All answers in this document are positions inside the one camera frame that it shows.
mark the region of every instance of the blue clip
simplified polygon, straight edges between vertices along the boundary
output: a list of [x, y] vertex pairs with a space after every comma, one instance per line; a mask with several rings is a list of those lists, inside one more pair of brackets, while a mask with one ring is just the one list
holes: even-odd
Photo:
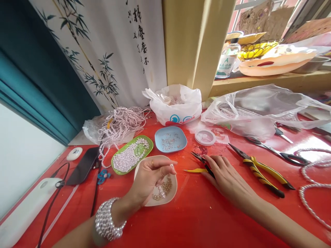
[[99, 174], [98, 174], [98, 184], [103, 184], [104, 181], [106, 180], [106, 178], [110, 177], [110, 173], [108, 173], [108, 171], [106, 169], [102, 170]]

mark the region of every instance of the green dish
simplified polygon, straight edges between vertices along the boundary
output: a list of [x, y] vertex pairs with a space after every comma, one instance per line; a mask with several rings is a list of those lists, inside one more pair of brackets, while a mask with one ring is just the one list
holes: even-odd
[[[120, 172], [120, 171], [116, 170], [116, 169], [114, 168], [114, 165], [113, 165], [113, 157], [114, 157], [116, 154], [120, 154], [120, 153], [122, 153], [126, 148], [128, 148], [131, 144], [135, 143], [135, 142], [136, 142], [138, 139], [140, 139], [140, 138], [143, 138], [143, 139], [147, 140], [147, 142], [148, 142], [148, 144], [149, 144], [149, 148], [146, 150], [145, 154], [141, 157], [141, 159], [140, 159], [140, 160], [139, 160], [134, 166], [131, 167], [131, 169], [130, 169], [128, 172]], [[142, 161], [144, 158], [146, 158], [146, 156], [152, 151], [153, 146], [154, 146], [153, 141], [152, 141], [149, 137], [147, 137], [147, 136], [145, 136], [145, 135], [139, 135], [139, 136], [137, 136], [136, 138], [134, 138], [133, 140], [131, 140], [130, 142], [128, 142], [125, 146], [123, 146], [121, 149], [119, 149], [119, 150], [114, 154], [114, 156], [111, 158], [111, 167], [113, 168], [113, 170], [115, 171], [115, 173], [116, 173], [117, 175], [125, 175], [125, 174], [129, 173], [130, 171], [132, 171], [132, 170], [133, 170], [133, 169], [134, 169], [134, 168], [140, 163], [140, 161]]]

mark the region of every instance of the white curtain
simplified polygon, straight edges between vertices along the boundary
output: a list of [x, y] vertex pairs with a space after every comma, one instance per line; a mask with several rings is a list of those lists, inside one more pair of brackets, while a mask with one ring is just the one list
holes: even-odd
[[167, 86], [161, 0], [30, 0], [101, 112]]

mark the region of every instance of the blue dish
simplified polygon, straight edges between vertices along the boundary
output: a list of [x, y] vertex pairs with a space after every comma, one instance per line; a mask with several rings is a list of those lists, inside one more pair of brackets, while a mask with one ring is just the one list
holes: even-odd
[[176, 126], [164, 127], [156, 131], [155, 144], [163, 153], [183, 150], [187, 145], [184, 132]]

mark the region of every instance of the cartoon eyes print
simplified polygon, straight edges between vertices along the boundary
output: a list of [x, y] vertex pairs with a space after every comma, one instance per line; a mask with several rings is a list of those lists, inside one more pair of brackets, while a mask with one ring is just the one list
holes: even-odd
[[183, 119], [183, 122], [188, 121], [189, 119], [192, 119], [192, 117], [191, 117], [191, 116], [186, 116], [186, 117]]
[[178, 115], [172, 115], [172, 116], [170, 116], [170, 121], [175, 122], [175, 123], [178, 123], [179, 122]]

